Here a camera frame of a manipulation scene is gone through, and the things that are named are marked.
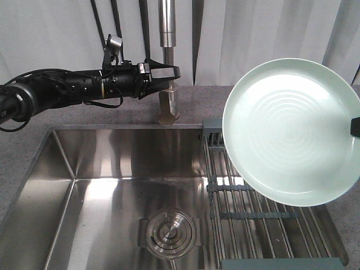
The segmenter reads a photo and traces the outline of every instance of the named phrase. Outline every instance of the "dish rack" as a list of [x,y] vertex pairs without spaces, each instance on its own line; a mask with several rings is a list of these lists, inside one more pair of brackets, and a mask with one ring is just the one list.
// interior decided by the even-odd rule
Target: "dish rack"
[[231,163],[221,119],[203,121],[207,191],[216,262],[226,259],[348,256],[325,205],[293,207],[249,186]]

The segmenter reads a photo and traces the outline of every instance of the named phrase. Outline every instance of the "sink drain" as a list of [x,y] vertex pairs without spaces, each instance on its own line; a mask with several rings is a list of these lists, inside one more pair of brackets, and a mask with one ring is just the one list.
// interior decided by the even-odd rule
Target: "sink drain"
[[177,259],[191,250],[194,241],[194,223],[180,210],[161,212],[147,224],[146,244],[158,258]]

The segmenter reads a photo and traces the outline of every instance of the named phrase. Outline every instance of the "gray countertop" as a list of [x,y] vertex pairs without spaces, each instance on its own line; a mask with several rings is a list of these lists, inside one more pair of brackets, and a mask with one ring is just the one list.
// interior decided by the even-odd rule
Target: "gray countertop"
[[[181,117],[178,124],[200,124],[222,116],[232,87],[179,87]],[[355,87],[359,94],[360,87]],[[0,133],[0,222],[16,198],[24,175],[46,133],[63,124],[157,124],[158,96],[142,101],[126,98],[118,109],[78,105],[45,111],[16,133]],[[360,181],[342,197],[327,204],[349,255],[347,269],[360,267]]]

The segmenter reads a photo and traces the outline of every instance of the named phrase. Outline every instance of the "faucet spout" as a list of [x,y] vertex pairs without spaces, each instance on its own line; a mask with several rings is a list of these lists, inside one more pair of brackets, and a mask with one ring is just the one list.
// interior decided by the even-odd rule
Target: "faucet spout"
[[[174,65],[174,47],[176,46],[175,0],[159,0],[160,46],[163,48],[164,63]],[[159,123],[172,125],[179,119],[178,92],[174,81],[169,88],[159,92]]]

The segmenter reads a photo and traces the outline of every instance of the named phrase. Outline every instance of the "light green plate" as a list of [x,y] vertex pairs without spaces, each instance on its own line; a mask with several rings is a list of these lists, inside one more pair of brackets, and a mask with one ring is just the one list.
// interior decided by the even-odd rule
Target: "light green plate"
[[235,168],[279,203],[313,206],[360,176],[360,138],[350,134],[360,100],[335,72],[297,58],[266,62],[234,86],[223,136]]

